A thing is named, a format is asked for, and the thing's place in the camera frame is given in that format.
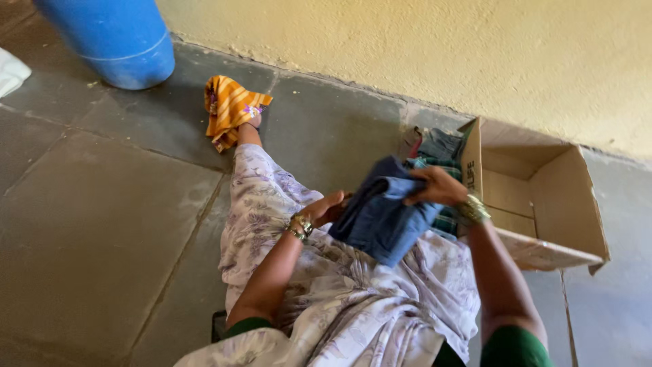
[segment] woman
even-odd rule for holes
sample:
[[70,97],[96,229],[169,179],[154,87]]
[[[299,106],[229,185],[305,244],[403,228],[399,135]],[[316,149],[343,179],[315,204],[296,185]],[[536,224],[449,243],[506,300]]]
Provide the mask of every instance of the woman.
[[222,233],[228,337],[177,366],[463,366],[480,299],[482,366],[552,365],[525,280],[462,184],[438,167],[412,171],[427,186],[405,204],[457,206],[469,245],[426,231],[387,268],[327,234],[345,193],[296,182],[262,149],[259,124],[239,127]]

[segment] cardboard box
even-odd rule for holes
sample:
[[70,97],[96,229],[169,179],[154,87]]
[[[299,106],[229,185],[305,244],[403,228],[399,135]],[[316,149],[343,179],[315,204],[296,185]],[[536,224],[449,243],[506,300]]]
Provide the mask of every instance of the cardboard box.
[[593,182],[580,147],[500,121],[460,128],[463,183],[487,205],[521,269],[609,261]]

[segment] blue barrel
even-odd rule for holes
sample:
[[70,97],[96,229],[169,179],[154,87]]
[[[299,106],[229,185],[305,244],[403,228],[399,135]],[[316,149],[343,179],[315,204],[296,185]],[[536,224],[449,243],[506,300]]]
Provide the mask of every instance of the blue barrel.
[[174,70],[170,33],[154,0],[34,0],[64,41],[105,81],[145,89]]

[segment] green sleeve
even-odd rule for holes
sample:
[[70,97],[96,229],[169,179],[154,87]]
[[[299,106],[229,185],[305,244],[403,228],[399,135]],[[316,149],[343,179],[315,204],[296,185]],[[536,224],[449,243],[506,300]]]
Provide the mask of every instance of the green sleeve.
[[480,367],[554,367],[536,336],[518,326],[499,327],[482,349]]
[[226,331],[226,338],[244,334],[245,332],[257,328],[271,328],[272,324],[262,317],[248,317],[235,323],[229,330]]

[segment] gray stone floor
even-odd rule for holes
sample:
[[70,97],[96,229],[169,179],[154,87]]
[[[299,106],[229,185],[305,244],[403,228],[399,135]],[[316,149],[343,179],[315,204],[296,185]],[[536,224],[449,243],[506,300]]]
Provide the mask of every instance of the gray stone floor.
[[[32,13],[0,5],[0,46],[33,68],[0,100],[0,366],[171,366],[209,343],[232,152],[203,135],[208,77],[274,97],[263,144],[321,191],[354,189],[401,128],[468,120],[182,42],[168,81],[123,91]],[[652,173],[586,155],[613,261],[526,279],[558,366],[650,366]]]

